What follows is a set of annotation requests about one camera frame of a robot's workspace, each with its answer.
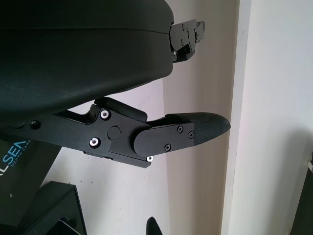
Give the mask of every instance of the screw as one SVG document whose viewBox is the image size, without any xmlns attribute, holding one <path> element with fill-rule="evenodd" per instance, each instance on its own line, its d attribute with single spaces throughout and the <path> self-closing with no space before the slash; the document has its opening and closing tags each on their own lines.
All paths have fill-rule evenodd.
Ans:
<svg viewBox="0 0 313 235">
<path fill-rule="evenodd" d="M 98 148 L 100 146 L 100 140 L 98 138 L 92 138 L 89 141 L 89 145 L 91 148 Z"/>
<path fill-rule="evenodd" d="M 169 143 L 166 144 L 165 147 L 164 147 L 164 149 L 165 149 L 166 152 L 170 151 L 171 148 L 172 148 L 172 147 L 171 147 L 171 145 L 170 145 Z"/>
<path fill-rule="evenodd" d="M 193 133 L 192 131 L 189 132 L 189 133 L 188 133 L 188 138 L 193 139 L 193 137 L 194 137 L 194 133 Z"/>
<path fill-rule="evenodd" d="M 100 117 L 102 120 L 107 120 L 110 118 L 110 113 L 108 110 L 102 110 Z"/>
<path fill-rule="evenodd" d="M 147 157 L 147 162 L 152 162 L 153 161 L 153 156 Z"/>
<path fill-rule="evenodd" d="M 38 130 L 41 127 L 41 124 L 40 124 L 39 121 L 33 120 L 33 121 L 30 122 L 29 126 L 33 130 Z"/>
<path fill-rule="evenodd" d="M 179 127 L 177 128 L 177 132 L 178 132 L 178 133 L 182 133 L 183 131 L 184 131 L 183 126 L 179 126 Z"/>
</svg>

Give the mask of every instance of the silver bolt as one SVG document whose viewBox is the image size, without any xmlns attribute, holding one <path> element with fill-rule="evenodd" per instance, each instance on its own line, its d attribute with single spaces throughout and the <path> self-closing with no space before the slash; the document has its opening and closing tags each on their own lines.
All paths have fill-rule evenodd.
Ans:
<svg viewBox="0 0 313 235">
<path fill-rule="evenodd" d="M 147 157 L 147 162 L 152 162 L 153 161 L 153 156 Z"/>
<path fill-rule="evenodd" d="M 89 141 L 89 145 L 90 145 L 91 147 L 96 147 L 96 146 L 98 146 L 98 144 L 99 144 L 99 139 L 98 139 L 98 138 L 92 138 L 92 139 Z"/>
<path fill-rule="evenodd" d="M 100 114 L 100 117 L 101 117 L 103 120 L 108 119 L 109 116 L 110 116 L 110 113 L 109 113 L 108 110 L 103 110 L 103 111 L 101 112 L 101 114 Z"/>
</svg>

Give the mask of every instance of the black bolt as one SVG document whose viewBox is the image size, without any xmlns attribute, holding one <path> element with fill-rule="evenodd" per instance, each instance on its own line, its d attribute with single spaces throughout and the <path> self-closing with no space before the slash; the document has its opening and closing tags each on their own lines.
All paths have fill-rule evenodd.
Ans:
<svg viewBox="0 0 313 235">
<path fill-rule="evenodd" d="M 194 133 L 191 131 L 188 133 L 188 138 L 192 139 L 194 137 Z"/>
<path fill-rule="evenodd" d="M 171 145 L 170 145 L 169 143 L 166 144 L 165 147 L 164 147 L 164 149 L 165 149 L 166 152 L 170 151 L 171 148 L 172 148 L 172 147 L 171 147 Z"/>
<path fill-rule="evenodd" d="M 178 132 L 178 133 L 182 133 L 183 131 L 184 131 L 183 126 L 179 126 L 179 127 L 177 128 L 177 132 Z"/>
<path fill-rule="evenodd" d="M 41 127 L 41 124 L 40 124 L 39 121 L 33 120 L 33 121 L 30 122 L 29 126 L 33 130 L 38 130 Z"/>
</svg>

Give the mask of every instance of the black box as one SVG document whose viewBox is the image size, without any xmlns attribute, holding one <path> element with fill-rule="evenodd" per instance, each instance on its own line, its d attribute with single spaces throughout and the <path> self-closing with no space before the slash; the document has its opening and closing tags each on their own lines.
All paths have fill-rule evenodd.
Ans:
<svg viewBox="0 0 313 235">
<path fill-rule="evenodd" d="M 0 234 L 45 235 L 60 220 L 87 235 L 76 186 L 50 182 L 37 192 L 19 226 L 0 225 Z"/>
<path fill-rule="evenodd" d="M 60 149 L 38 141 L 0 140 L 0 224 L 19 225 Z"/>
<path fill-rule="evenodd" d="M 313 235 L 313 172 L 309 169 L 290 235 Z"/>
</svg>

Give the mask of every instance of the black plastic panel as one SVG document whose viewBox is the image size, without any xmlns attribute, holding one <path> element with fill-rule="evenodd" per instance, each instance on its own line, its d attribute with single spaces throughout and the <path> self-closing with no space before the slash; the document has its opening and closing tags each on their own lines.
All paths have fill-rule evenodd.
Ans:
<svg viewBox="0 0 313 235">
<path fill-rule="evenodd" d="M 182 133 L 177 131 L 178 127 L 183 127 Z M 195 141 L 188 137 L 188 133 L 194 129 L 193 123 L 184 123 L 143 130 L 136 136 L 134 150 L 141 157 L 149 157 L 192 147 Z"/>
<path fill-rule="evenodd" d="M 290 235 L 313 234 L 313 173 L 308 169 Z"/>
<path fill-rule="evenodd" d="M 2 0 L 0 29 L 138 29 L 169 34 L 164 0 Z"/>
<path fill-rule="evenodd" d="M 169 35 L 140 30 L 0 31 L 0 125 L 168 76 Z"/>
<path fill-rule="evenodd" d="M 135 119 L 137 121 L 145 123 L 148 119 L 148 115 L 144 111 L 135 109 L 131 106 L 128 106 L 127 104 L 124 104 L 109 97 L 97 99 L 94 103 L 99 107 L 113 110 L 119 114 Z"/>
</svg>

